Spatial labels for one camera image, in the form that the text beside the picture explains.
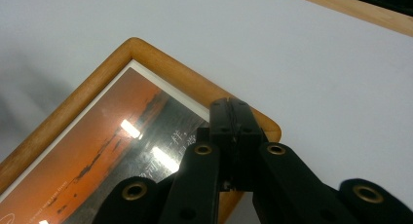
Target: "table surface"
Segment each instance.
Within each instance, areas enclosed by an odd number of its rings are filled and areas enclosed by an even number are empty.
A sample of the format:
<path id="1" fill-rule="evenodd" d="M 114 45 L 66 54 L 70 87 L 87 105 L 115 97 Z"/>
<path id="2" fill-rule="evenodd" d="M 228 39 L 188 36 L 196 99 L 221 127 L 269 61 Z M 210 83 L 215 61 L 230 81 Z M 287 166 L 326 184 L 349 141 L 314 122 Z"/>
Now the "table surface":
<path id="1" fill-rule="evenodd" d="M 136 36 L 279 123 L 326 184 L 413 207 L 409 36 L 304 0 L 0 0 L 0 20 L 0 160 Z"/>

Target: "wood trim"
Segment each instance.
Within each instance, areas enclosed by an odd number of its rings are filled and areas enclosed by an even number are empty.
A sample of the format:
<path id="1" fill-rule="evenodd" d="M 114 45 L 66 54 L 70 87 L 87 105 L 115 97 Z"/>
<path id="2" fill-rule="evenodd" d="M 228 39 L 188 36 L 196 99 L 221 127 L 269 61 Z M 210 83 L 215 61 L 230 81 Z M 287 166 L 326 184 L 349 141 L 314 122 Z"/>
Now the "wood trim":
<path id="1" fill-rule="evenodd" d="M 357 0 L 307 0 L 334 11 L 413 36 L 413 18 Z"/>
<path id="2" fill-rule="evenodd" d="M 232 96 L 182 63 L 145 41 L 131 38 L 107 58 L 19 147 L 0 164 L 0 194 L 57 138 L 83 109 L 132 60 L 143 64 L 161 78 L 203 106 L 221 97 Z M 282 132 L 274 121 L 253 109 L 271 141 L 278 142 Z M 219 223 L 224 223 L 243 193 L 222 193 Z"/>

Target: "brass rivet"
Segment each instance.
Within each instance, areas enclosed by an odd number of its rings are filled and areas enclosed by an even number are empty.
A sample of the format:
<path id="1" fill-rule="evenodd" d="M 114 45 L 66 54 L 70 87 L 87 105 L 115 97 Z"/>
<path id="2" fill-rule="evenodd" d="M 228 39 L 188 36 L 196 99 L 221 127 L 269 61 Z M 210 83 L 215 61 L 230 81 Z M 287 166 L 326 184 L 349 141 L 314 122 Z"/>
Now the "brass rivet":
<path id="1" fill-rule="evenodd" d="M 122 191 L 122 197 L 127 201 L 134 201 L 143 197 L 148 188 L 143 182 L 135 182 L 124 188 Z"/>
<path id="2" fill-rule="evenodd" d="M 267 147 L 268 152 L 274 155 L 283 155 L 285 154 L 285 149 L 279 145 L 269 145 Z"/>
<path id="3" fill-rule="evenodd" d="M 353 187 L 353 192 L 365 202 L 379 204 L 384 200 L 383 196 L 379 192 L 365 185 L 356 185 Z"/>
<path id="4" fill-rule="evenodd" d="M 199 155 L 206 155 L 210 154 L 212 152 L 212 148 L 209 147 L 208 145 L 198 145 L 195 147 L 195 153 Z"/>

